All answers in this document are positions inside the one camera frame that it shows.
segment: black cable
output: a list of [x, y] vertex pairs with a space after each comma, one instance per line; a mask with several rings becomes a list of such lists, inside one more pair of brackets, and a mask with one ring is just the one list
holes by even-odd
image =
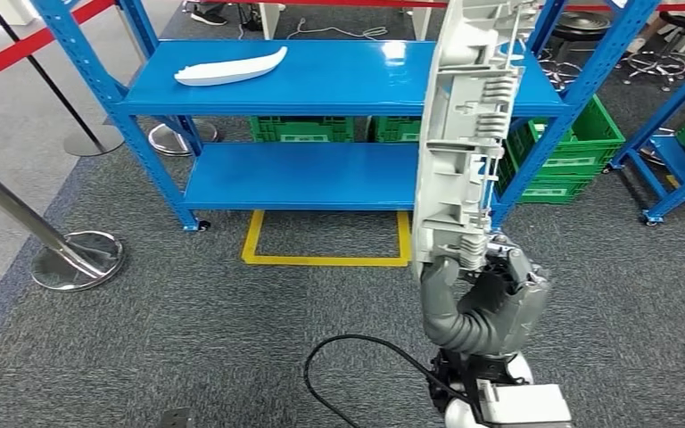
[[[4, 29], [6, 34], [9, 36], [9, 38], [12, 39], [13, 42], [16, 43], [21, 41], [21, 38], [17, 36], [17, 33], [14, 32], [12, 27], [9, 25], [8, 22], [6, 22], [6, 19], [4, 19], [4, 16], [1, 13], [0, 26], [2, 29]], [[92, 141], [93, 144], [103, 152], [103, 147], [101, 146], [101, 143], [98, 141], [98, 137], [95, 136], [93, 131], [90, 130], [90, 127], [87, 125], [87, 123], [85, 123], [85, 121], [80, 117], [79, 113], [70, 103], [70, 100], [68, 100], [67, 97], [64, 96], [59, 87], [54, 83], [51, 77], [48, 76], [48, 73], [45, 72], [45, 69], [42, 65], [40, 65], [40, 62], [38, 62], [33, 55], [28, 55], [26, 58], [30, 62], [30, 65], [32, 65], [33, 68], [37, 71], [37, 74], [39, 74], [40, 77], [43, 78], [45, 83], [48, 85], [48, 87], [51, 88], [51, 90], [54, 92], [54, 95], [56, 95], [56, 97], [59, 98], [59, 101], [62, 102], [64, 108], [67, 109], [67, 111], [72, 115], [72, 118], [74, 118], [78, 122], [78, 125], [80, 125], [80, 127], [83, 129], [83, 131], [85, 131], [87, 137], [90, 138], [90, 141]]]
[[323, 404], [326, 408], [332, 410], [333, 413], [341, 417], [341, 419], [345, 422], [348, 423], [348, 425], [355, 427], [355, 428], [361, 428], [360, 425], [356, 424], [353, 422], [348, 416], [346, 416], [342, 411], [340, 411], [337, 407], [333, 406], [332, 404], [329, 403], [326, 399], [324, 399], [322, 396], [318, 394], [318, 392], [314, 389], [313, 386], [311, 386], [311, 380], [309, 378], [309, 369], [311, 367], [311, 361], [314, 359], [314, 357], [318, 354], [318, 352], [324, 348], [327, 344], [332, 343], [332, 342], [337, 342], [345, 339], [358, 339], [361, 341], [367, 341], [367, 342], [374, 342], [378, 343], [380, 345], [384, 345], [387, 348], [390, 348], [391, 350], [394, 350], [398, 355], [403, 357], [406, 361], [408, 361], [413, 367], [416, 368], [419, 372], [422, 373], [422, 375], [426, 376], [430, 381], [434, 382], [442, 388], [445, 392], [448, 393], [451, 397], [455, 399], [460, 399], [461, 401], [467, 403], [471, 407], [472, 413], [474, 415], [480, 415], [479, 409], [476, 407], [476, 404], [473, 403], [468, 397], [465, 395], [461, 394], [460, 392], [452, 389], [449, 387], [449, 385], [446, 385], [443, 381], [437, 378], [432, 372], [429, 371], [426, 367], [422, 366], [421, 363], [416, 361], [415, 358], [411, 357], [405, 350], [399, 348], [398, 346], [384, 340], [384, 339], [378, 339], [376, 337], [372, 336], [365, 336], [363, 334], [340, 334], [337, 336], [330, 337], [328, 339], [324, 339], [322, 342], [320, 342], [312, 351], [311, 353], [306, 357], [306, 363], [303, 365], [303, 381], [306, 383], [306, 389], [309, 390], [311, 395], [314, 396], [315, 399], [317, 399], [318, 402]]

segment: gray carpet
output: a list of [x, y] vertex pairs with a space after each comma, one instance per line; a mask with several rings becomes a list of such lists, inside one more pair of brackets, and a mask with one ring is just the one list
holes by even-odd
[[[370, 26], [345, 16], [314, 21]], [[613, 84], [601, 93], [624, 129], [639, 105], [660, 103], [642, 99], [659, 100], [653, 86], [636, 99]], [[240, 123], [219, 119], [228, 139]], [[182, 177], [189, 160], [167, 163]], [[198, 428], [343, 427], [302, 387], [315, 343], [364, 333], [422, 362], [434, 354], [407, 268], [246, 266], [249, 213], [206, 212], [212, 229], [188, 234], [126, 150], [81, 165], [62, 228], [123, 236], [128, 266], [82, 293], [44, 291], [23, 273], [0, 285], [24, 287], [0, 325], [0, 428], [151, 427], [172, 407], [194, 408]], [[553, 272], [525, 352], [541, 381], [562, 385], [580, 428], [685, 427], [685, 206], [647, 228], [632, 187], [649, 200], [627, 170], [572, 205], [519, 206], [506, 224]], [[391, 215], [270, 213], [260, 252], [392, 251]], [[331, 345], [312, 381], [362, 426], [442, 425], [423, 377], [375, 345]]]

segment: white curved object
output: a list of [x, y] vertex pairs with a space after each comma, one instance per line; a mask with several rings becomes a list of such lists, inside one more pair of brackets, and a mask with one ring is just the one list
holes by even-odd
[[275, 53], [258, 58], [192, 65], [178, 71], [175, 80], [188, 86], [211, 86], [257, 78], [272, 71], [286, 54], [287, 46], [282, 46]]

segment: red barrier rope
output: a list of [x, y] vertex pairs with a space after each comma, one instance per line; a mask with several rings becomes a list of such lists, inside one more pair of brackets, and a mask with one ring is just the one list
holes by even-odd
[[[79, 24], [82, 24], [113, 4], [114, 0], [92, 0], [90, 3], [79, 7], [72, 15]], [[54, 36], [51, 31], [41, 29], [7, 47], [0, 52], [0, 72], [53, 41]]]
[[[224, 0], [201, 0], [201, 3], [223, 3]], [[256, 0], [235, 0], [230, 3], [256, 3]], [[445, 2], [425, 2], [421, 0], [285, 0], [283, 4], [314, 4], [319, 6], [370, 6], [370, 7], [433, 7], [444, 8]], [[572, 4], [565, 7], [567, 11], [608, 12], [607, 4]], [[685, 12], [685, 4], [660, 4], [659, 12]]]

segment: shoe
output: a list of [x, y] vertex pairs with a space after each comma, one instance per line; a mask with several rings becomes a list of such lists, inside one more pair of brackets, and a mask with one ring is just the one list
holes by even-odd
[[634, 38], [628, 46], [626, 46], [626, 52], [630, 54], [635, 54], [640, 51], [642, 46], [644, 46], [648, 41], [644, 37], [637, 36]]
[[206, 25], [225, 25], [227, 20], [217, 15], [216, 13], [204, 13], [195, 9], [190, 17], [198, 22], [203, 22]]

